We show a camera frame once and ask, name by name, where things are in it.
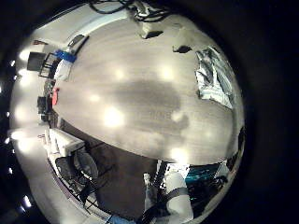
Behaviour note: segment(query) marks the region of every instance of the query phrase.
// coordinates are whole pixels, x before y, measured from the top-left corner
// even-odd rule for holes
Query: cable
[[[105,1],[91,1],[89,3],[89,6],[90,8],[97,12],[97,13],[100,13],[100,14],[112,14],[112,13],[115,13],[115,12],[118,12],[118,11],[121,11],[125,8],[128,8],[135,0],[118,0],[118,1],[113,1],[113,0],[105,0]],[[118,8],[115,8],[113,10],[110,10],[110,11],[103,11],[103,10],[100,10],[98,8],[95,7],[95,4],[103,4],[103,3],[108,3],[108,2],[119,2],[122,4],[122,6],[118,7]]]
[[[100,5],[103,3],[120,3],[122,4],[122,6],[115,8],[113,10],[110,11],[104,11],[101,9],[98,9],[95,5]],[[135,0],[93,0],[89,2],[89,6],[90,8],[100,14],[112,14],[115,12],[119,12],[123,9],[128,9],[131,11],[135,12],[135,19],[137,21],[142,21],[142,22],[158,22],[158,21],[162,21],[163,19],[165,19],[167,16],[169,16],[170,14],[172,14],[173,12],[170,12],[167,8],[162,7],[161,9],[158,10],[150,10],[149,9],[149,14],[146,16],[140,15],[140,12],[138,11],[138,7],[137,6],[132,6],[130,7],[130,5],[132,5],[135,2]]]

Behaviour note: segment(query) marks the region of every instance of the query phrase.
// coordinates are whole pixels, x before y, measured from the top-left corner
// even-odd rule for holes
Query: desk
[[[92,137],[141,156],[198,165],[232,157],[234,112],[198,99],[196,55],[173,53],[175,34],[144,40],[126,20],[94,31],[68,81],[57,80],[54,110]]]

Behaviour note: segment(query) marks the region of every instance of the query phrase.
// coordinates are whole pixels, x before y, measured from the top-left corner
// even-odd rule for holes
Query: ceiling light
[[[24,200],[24,203],[25,203],[26,207],[31,207],[32,206],[31,203],[30,203],[30,201],[29,201],[29,198],[26,195],[23,198],[23,200]]]
[[[15,65],[16,61],[12,60],[10,61],[10,66],[13,67]]]
[[[7,138],[7,139],[4,141],[5,144],[8,144],[9,142],[10,142],[10,138]]]
[[[12,175],[12,169],[10,167],[8,168],[8,173]]]
[[[21,212],[25,212],[25,209],[23,206],[20,206],[20,210],[21,210]]]

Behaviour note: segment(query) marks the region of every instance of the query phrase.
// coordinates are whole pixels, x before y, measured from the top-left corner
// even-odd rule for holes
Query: black cable
[[[112,14],[112,13],[121,11],[121,10],[123,10],[123,9],[125,9],[125,8],[128,8],[134,1],[135,1],[135,0],[127,0],[127,1],[122,0],[122,1],[117,1],[117,2],[121,3],[122,6],[120,6],[120,7],[118,7],[118,8],[115,8],[115,9],[113,9],[113,10],[110,10],[110,11],[103,11],[103,10],[100,10],[100,9],[98,9],[98,8],[95,7],[95,4],[103,4],[103,3],[107,3],[107,2],[115,2],[115,1],[109,1],[109,0],[107,0],[107,1],[91,1],[91,2],[89,3],[89,6],[90,6],[90,8],[91,8],[93,11],[95,11],[95,12],[97,12],[97,13],[100,13],[100,14]]]

